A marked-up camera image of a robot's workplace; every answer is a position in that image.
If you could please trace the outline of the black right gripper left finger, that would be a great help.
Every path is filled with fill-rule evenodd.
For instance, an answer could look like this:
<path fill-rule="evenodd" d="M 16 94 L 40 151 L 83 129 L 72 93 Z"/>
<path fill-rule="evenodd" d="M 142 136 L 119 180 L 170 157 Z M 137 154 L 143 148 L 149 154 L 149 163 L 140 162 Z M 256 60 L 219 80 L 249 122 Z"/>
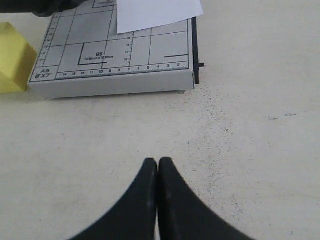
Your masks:
<path fill-rule="evenodd" d="M 158 166 L 146 158 L 134 181 L 116 204 L 73 240 L 154 240 Z"/>

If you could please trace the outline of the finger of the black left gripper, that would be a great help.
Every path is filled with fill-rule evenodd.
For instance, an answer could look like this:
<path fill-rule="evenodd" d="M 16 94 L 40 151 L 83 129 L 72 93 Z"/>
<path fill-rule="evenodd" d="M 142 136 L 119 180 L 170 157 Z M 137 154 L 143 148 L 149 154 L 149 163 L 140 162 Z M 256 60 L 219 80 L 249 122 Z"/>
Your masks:
<path fill-rule="evenodd" d="M 75 9 L 84 2 L 86 0 L 0 0 L 0 13 L 32 13 L 45 18 Z"/>

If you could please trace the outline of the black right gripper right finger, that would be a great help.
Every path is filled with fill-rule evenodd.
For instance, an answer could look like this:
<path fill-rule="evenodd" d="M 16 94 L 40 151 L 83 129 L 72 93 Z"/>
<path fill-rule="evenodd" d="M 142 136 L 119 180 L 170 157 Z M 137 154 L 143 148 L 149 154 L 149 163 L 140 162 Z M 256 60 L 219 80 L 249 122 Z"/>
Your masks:
<path fill-rule="evenodd" d="M 250 240 L 192 191 L 173 160 L 163 157 L 157 175 L 157 213 L 162 240 Z"/>

